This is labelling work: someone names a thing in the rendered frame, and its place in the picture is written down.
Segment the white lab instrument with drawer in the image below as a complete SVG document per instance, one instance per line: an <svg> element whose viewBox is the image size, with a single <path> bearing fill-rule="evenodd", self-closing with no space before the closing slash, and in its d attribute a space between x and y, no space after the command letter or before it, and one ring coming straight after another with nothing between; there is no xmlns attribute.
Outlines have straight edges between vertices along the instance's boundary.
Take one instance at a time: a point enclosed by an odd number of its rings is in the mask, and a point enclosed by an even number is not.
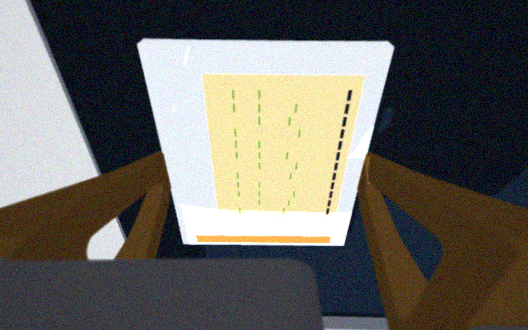
<svg viewBox="0 0 528 330"><path fill-rule="evenodd" d="M528 0L0 0L0 208L162 150L143 39L389 42L368 150L528 209ZM389 330L356 193L344 245L183 244L156 259L290 258L325 330Z"/></svg>

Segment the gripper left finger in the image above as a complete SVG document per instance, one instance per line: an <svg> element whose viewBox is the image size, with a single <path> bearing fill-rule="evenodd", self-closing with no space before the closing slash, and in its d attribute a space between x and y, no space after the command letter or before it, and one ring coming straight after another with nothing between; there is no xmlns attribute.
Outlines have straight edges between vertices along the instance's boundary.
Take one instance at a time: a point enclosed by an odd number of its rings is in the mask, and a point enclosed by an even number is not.
<svg viewBox="0 0 528 330"><path fill-rule="evenodd" d="M114 259L156 259L171 189L161 150L103 175L1 207L0 257L88 259L92 236L147 192Z"/></svg>

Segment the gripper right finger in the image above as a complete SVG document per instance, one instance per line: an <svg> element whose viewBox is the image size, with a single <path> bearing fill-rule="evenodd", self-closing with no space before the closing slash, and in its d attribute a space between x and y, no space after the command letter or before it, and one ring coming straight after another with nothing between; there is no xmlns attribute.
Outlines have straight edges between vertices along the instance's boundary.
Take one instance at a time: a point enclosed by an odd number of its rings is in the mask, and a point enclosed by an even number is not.
<svg viewBox="0 0 528 330"><path fill-rule="evenodd" d="M381 192L439 239L429 282ZM357 193L389 330L528 327L528 209L369 151Z"/></svg>

